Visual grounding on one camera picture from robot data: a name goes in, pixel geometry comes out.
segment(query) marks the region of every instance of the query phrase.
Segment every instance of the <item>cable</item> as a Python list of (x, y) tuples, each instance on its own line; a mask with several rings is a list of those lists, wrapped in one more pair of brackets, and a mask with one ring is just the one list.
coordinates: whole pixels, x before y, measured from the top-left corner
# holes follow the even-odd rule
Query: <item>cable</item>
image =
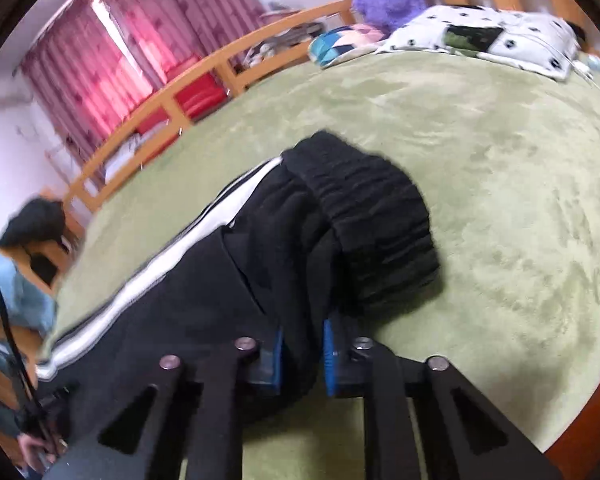
[(40, 405), (40, 401), (36, 396), (36, 390), (31, 383), (31, 379), (29, 378), (29, 374), (27, 374), (27, 368), (24, 365), (24, 361), (22, 359), (22, 355), (20, 354), (20, 350), (16, 345), (16, 341), (13, 338), (13, 332), (11, 331), (11, 323), (9, 322), (9, 314), (7, 311), (7, 306), (4, 303), (4, 297), (2, 295), (2, 291), (0, 290), (0, 321), (2, 322), (2, 327), (4, 328), (4, 335), (7, 338), (7, 342), (11, 348), (11, 353), (16, 362), (16, 366), (18, 367), (18, 375), (19, 380), (23, 383), (24, 390), (29, 392), (30, 400), (32, 400), (32, 405), (34, 409), (34, 417), (38, 424), (40, 425), (40, 431), (46, 441), (51, 444), (52, 452), (54, 455), (58, 456), (58, 448), (56, 446), (56, 442), (53, 440), (53, 435), (49, 428), (46, 426), (43, 416), (43, 409)]

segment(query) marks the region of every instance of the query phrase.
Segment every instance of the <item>red curtain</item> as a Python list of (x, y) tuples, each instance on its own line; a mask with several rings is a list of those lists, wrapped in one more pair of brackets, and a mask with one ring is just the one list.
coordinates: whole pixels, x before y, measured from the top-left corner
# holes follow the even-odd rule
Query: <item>red curtain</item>
[(132, 67), (90, 6), (75, 0), (22, 62), (55, 126), (83, 160), (154, 89)]
[(162, 83), (196, 54), (208, 56), (263, 25), (258, 0), (102, 0), (132, 52), (139, 49)]

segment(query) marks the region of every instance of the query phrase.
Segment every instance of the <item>metal bolt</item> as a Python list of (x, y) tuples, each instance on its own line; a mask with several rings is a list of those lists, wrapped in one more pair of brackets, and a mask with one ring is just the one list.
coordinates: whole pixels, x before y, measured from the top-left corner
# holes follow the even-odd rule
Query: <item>metal bolt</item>
[(356, 350), (369, 350), (374, 345), (374, 340), (370, 337), (357, 337), (353, 342), (353, 348)]
[(160, 368), (173, 370), (180, 366), (180, 358), (177, 355), (163, 355), (160, 358)]
[(432, 370), (435, 370), (437, 372), (443, 372), (444, 370), (449, 368), (449, 361), (447, 361), (446, 358), (440, 355), (434, 355), (433, 357), (427, 359), (427, 365), (429, 365), (429, 368), (431, 368)]
[(253, 350), (256, 348), (256, 340), (253, 337), (239, 337), (234, 344), (238, 350)]

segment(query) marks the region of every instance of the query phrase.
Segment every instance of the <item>window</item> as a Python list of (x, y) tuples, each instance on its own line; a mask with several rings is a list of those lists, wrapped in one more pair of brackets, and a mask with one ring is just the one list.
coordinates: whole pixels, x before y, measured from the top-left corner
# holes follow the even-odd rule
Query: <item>window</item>
[(122, 39), (120, 35), (120, 31), (116, 27), (116, 23), (111, 19), (111, 15), (109, 14), (109, 9), (106, 4), (102, 0), (93, 0), (91, 2), (91, 9), (96, 13), (96, 16), (100, 20), (100, 23), (104, 25), (104, 28), (107, 29), (107, 33), (109, 37), (114, 41), (116, 46), (122, 52), (122, 55), (126, 57), (126, 60), (131, 63), (131, 66), (138, 72), (139, 75), (142, 74), (142, 69), (138, 65), (138, 62), (133, 57), (128, 47), (125, 44), (125, 40)]

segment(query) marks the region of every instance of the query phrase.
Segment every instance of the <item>green fleece bedsheet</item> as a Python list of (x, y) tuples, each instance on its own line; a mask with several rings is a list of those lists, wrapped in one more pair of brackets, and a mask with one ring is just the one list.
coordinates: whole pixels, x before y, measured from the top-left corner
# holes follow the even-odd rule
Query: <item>green fleece bedsheet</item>
[[(600, 76), (596, 78), (600, 86)], [(404, 168), (430, 209), (441, 290), (375, 336), (448, 356), (546, 449), (600, 380), (600, 88), (427, 52), (274, 75), (192, 127), (91, 223), (58, 331), (105, 301), (239, 173), (320, 128)], [(247, 432), (247, 479), (363, 477), (362, 408), (320, 388)]]

